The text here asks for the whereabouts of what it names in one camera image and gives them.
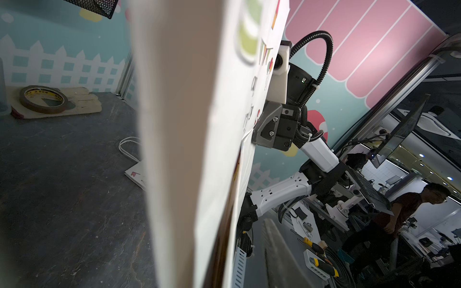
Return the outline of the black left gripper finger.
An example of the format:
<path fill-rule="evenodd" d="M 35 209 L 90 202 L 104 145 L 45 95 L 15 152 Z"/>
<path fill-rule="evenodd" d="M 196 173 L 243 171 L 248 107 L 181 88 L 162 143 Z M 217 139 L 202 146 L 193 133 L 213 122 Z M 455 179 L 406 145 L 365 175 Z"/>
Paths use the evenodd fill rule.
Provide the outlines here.
<path fill-rule="evenodd" d="M 270 288 L 314 288 L 314 284 L 297 264 L 272 219 L 263 221 L 262 237 Z"/>

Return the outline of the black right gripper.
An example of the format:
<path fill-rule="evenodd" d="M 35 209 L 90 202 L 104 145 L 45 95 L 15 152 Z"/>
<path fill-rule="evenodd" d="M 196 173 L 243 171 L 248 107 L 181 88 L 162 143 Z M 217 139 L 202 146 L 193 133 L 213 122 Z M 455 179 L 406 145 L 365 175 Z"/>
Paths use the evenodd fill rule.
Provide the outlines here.
<path fill-rule="evenodd" d="M 252 143 L 279 151 L 288 151 L 293 142 L 304 144 L 313 136 L 303 110 L 298 106 L 266 102 L 256 123 Z"/>

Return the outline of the white paper gift bag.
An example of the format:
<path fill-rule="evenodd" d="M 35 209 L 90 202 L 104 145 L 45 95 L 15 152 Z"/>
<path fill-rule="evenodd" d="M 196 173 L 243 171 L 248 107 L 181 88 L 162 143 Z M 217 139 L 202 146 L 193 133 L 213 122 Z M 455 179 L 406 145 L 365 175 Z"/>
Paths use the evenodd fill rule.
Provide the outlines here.
<path fill-rule="evenodd" d="M 124 174 L 128 179 L 130 179 L 133 183 L 135 183 L 138 187 L 143 189 L 144 191 L 146 190 L 146 181 L 145 181 L 145 175 L 144 175 L 144 165 L 140 161 L 140 159 L 136 158 L 134 155 L 131 153 L 127 152 L 124 148 L 123 145 L 125 144 L 137 144 L 141 145 L 140 139 L 134 136 L 130 136 L 127 138 L 122 139 L 119 144 L 118 144 L 118 150 L 122 155 L 126 156 L 128 159 L 133 160 L 135 164 L 128 168 Z"/>

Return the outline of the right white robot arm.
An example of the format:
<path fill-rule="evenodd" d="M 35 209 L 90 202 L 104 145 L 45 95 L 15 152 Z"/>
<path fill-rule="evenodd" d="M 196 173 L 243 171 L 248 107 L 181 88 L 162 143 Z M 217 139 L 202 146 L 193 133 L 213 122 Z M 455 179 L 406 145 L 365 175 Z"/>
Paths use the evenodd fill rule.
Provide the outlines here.
<path fill-rule="evenodd" d="M 316 78 L 308 74 L 313 64 L 304 56 L 296 55 L 307 43 L 324 40 L 327 45 L 326 59 Z M 333 60 L 333 38 L 326 31 L 315 31 L 299 40 L 290 50 L 294 63 L 284 80 L 288 83 L 286 104 L 298 112 L 297 122 L 292 128 L 303 125 L 316 133 L 324 131 L 324 139 L 334 145 L 362 116 L 364 108 L 349 92 L 344 84 L 336 82 L 331 76 Z M 280 151 L 277 148 L 258 146 L 252 161 L 251 176 L 261 171 L 257 180 L 250 181 L 254 190 L 276 184 L 289 178 L 308 160 L 298 148 L 303 141 L 290 133 L 288 146 Z"/>

